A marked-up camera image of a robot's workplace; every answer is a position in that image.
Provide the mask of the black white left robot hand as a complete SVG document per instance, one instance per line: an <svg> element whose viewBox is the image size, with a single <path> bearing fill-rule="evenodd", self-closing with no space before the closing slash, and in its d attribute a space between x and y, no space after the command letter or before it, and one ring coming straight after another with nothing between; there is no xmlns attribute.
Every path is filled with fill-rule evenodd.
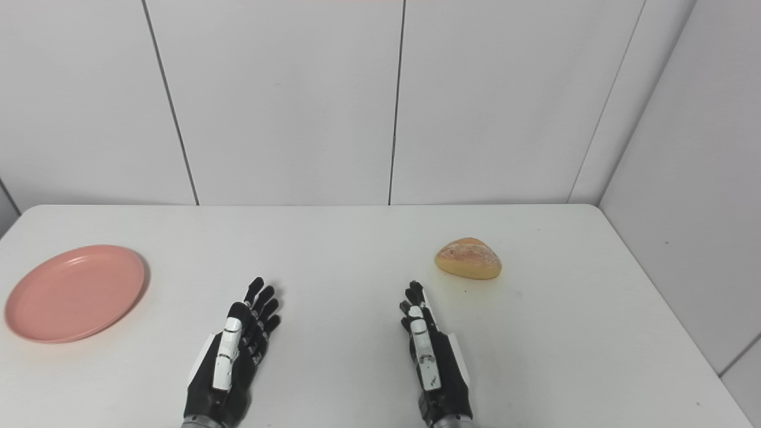
<svg viewBox="0 0 761 428"><path fill-rule="evenodd" d="M251 404L251 385L282 322L275 288L257 277L233 303L225 327L199 355L187 387L183 427L237 427Z"/></svg>

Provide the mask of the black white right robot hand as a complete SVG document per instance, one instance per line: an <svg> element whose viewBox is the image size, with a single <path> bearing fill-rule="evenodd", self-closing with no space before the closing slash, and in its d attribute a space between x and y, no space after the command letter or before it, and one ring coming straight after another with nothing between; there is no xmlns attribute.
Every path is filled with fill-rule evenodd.
<svg viewBox="0 0 761 428"><path fill-rule="evenodd" d="M438 328L422 284L410 282L400 310L421 389L422 420L427 427L475 427L464 357L456 336Z"/></svg>

